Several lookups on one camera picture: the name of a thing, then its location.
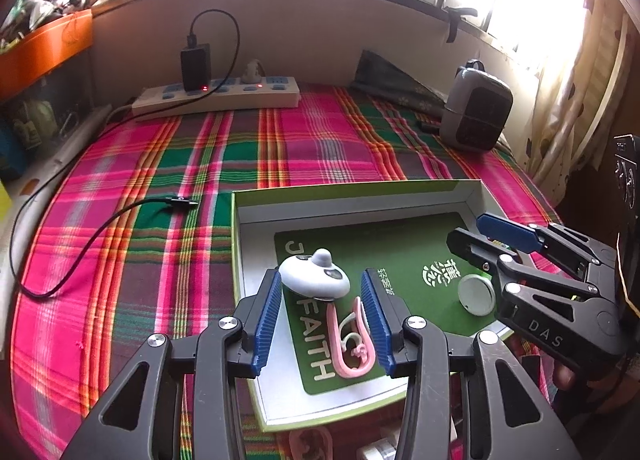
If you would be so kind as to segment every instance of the chinese characters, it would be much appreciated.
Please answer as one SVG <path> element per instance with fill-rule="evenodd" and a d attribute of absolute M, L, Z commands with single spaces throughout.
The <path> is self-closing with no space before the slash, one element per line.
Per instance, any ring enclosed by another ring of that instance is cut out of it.
<path fill-rule="evenodd" d="M 430 267 L 425 265 L 422 269 L 422 279 L 430 287 L 436 287 L 437 285 L 446 287 L 454 278 L 459 277 L 460 271 L 454 260 L 447 260 L 444 263 L 433 262 Z"/>
<path fill-rule="evenodd" d="M 378 276 L 380 277 L 380 282 L 382 286 L 385 287 L 385 291 L 387 294 L 391 296 L 395 295 L 394 289 L 391 286 L 391 281 L 389 280 L 389 276 L 386 273 L 385 269 L 378 269 Z"/>

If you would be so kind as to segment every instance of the power adapter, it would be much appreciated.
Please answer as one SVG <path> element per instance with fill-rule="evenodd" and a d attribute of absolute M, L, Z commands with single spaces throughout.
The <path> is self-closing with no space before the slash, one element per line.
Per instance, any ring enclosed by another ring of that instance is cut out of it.
<path fill-rule="evenodd" d="M 185 92 L 207 90 L 211 81 L 211 51 L 209 44 L 197 45 L 195 35 L 187 37 L 187 47 L 180 52 L 182 85 Z"/>

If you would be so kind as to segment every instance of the white curtain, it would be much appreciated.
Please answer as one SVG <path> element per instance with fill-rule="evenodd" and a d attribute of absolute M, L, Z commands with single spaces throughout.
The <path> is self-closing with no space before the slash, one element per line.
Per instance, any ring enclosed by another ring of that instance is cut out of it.
<path fill-rule="evenodd" d="M 552 204 L 568 176 L 600 165 L 628 74 L 634 29 L 619 0 L 550 0 L 527 173 Z"/>

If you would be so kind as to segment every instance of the human hand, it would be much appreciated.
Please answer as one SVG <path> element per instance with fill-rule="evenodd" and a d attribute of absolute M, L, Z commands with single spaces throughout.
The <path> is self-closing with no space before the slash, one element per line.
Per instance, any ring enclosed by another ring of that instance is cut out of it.
<path fill-rule="evenodd" d="M 603 393 L 608 392 L 613 388 L 615 383 L 620 377 L 620 370 L 614 368 L 610 373 L 601 380 L 592 380 L 587 382 L 588 387 L 593 390 L 599 390 Z M 554 384 L 559 390 L 569 390 L 575 384 L 575 373 L 572 372 L 567 366 L 556 361 L 554 364 Z M 621 408 L 630 400 L 632 400 L 636 394 L 640 391 L 640 382 L 628 374 L 623 376 L 620 386 L 616 391 L 605 400 L 600 407 L 596 410 L 596 413 L 610 413 L 611 411 Z"/>

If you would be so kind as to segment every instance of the green card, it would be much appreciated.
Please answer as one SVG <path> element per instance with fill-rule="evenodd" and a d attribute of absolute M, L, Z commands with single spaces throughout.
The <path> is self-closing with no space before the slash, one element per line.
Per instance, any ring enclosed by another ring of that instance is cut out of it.
<path fill-rule="evenodd" d="M 442 330 L 472 335 L 494 321 L 493 315 L 469 314 L 458 300 L 458 280 L 483 274 L 447 247 L 447 235 L 467 228 L 457 212 L 426 215 L 367 224 L 286 231 L 274 235 L 278 263 L 293 254 L 313 254 L 328 249 L 333 261 L 351 281 L 350 293 L 335 302 L 338 322 L 351 312 L 360 295 L 360 277 L 367 267 L 386 275 L 396 294 L 412 313 L 421 315 Z M 284 289 L 285 306 L 293 346 L 305 392 L 310 395 L 337 390 L 384 375 L 376 364 L 365 376 L 342 379 L 326 359 L 321 336 L 328 336 L 326 304 L 308 301 Z"/>

